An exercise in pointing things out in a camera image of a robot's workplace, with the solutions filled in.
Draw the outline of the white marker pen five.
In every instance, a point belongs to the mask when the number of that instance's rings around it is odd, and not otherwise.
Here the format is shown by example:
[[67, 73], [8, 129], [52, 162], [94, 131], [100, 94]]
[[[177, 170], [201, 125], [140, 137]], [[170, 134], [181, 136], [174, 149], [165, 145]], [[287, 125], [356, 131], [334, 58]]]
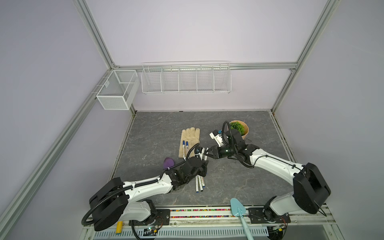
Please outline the white marker pen five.
[[204, 189], [203, 189], [202, 179], [200, 176], [198, 176], [198, 185], [199, 185], [200, 192], [202, 192]]

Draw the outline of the white marker pen one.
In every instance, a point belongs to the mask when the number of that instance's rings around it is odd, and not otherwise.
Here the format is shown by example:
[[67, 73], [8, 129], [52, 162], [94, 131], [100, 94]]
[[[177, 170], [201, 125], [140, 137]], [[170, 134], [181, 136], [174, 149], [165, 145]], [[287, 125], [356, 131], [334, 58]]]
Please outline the white marker pen one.
[[185, 148], [185, 141], [183, 140], [183, 142], [182, 142], [182, 154], [183, 154], [183, 159], [185, 159], [185, 150], [186, 150], [186, 148]]

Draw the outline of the white marker pen four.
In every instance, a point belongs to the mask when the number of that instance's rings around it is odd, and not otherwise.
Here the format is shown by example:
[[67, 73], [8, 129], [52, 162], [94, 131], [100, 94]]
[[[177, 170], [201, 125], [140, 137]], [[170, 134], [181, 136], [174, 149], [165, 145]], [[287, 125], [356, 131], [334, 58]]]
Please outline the white marker pen four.
[[195, 177], [195, 189], [196, 189], [196, 193], [199, 192], [199, 178], [198, 176]]

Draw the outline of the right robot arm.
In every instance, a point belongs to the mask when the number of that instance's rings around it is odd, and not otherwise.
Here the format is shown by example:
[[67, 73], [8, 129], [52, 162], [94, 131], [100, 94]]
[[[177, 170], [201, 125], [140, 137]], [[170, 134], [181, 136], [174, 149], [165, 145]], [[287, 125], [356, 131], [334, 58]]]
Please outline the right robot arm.
[[269, 223], [299, 210], [316, 214], [331, 195], [319, 168], [312, 163], [301, 165], [276, 157], [256, 145], [247, 144], [235, 129], [227, 132], [215, 130], [210, 137], [217, 145], [208, 148], [205, 156], [212, 159], [233, 158], [249, 169], [264, 169], [293, 186], [292, 192], [274, 196], [264, 205], [262, 215]]

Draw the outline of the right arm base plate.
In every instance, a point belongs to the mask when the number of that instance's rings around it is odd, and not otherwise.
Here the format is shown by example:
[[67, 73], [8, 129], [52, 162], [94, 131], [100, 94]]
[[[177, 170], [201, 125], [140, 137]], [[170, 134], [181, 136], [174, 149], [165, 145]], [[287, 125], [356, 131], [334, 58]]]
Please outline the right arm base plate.
[[291, 219], [288, 214], [278, 216], [263, 207], [248, 208], [249, 218], [252, 224], [288, 224]]

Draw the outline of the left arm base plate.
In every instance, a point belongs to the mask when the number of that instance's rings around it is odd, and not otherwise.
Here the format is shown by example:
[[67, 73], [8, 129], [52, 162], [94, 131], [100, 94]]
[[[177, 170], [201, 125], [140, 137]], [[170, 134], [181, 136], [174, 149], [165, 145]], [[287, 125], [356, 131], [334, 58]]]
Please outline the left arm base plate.
[[151, 213], [148, 218], [143, 221], [132, 221], [135, 226], [168, 226], [171, 218], [170, 209], [156, 209], [154, 213]]

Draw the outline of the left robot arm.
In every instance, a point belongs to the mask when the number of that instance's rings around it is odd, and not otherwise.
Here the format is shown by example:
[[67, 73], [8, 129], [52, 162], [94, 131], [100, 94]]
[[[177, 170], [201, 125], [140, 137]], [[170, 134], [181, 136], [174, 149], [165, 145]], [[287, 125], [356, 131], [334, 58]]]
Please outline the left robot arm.
[[176, 192], [196, 176], [205, 177], [208, 163], [199, 157], [192, 157], [165, 169], [158, 177], [133, 182], [113, 178], [90, 198], [90, 210], [81, 224], [92, 225], [99, 232], [119, 221], [149, 223], [157, 215], [150, 197]]

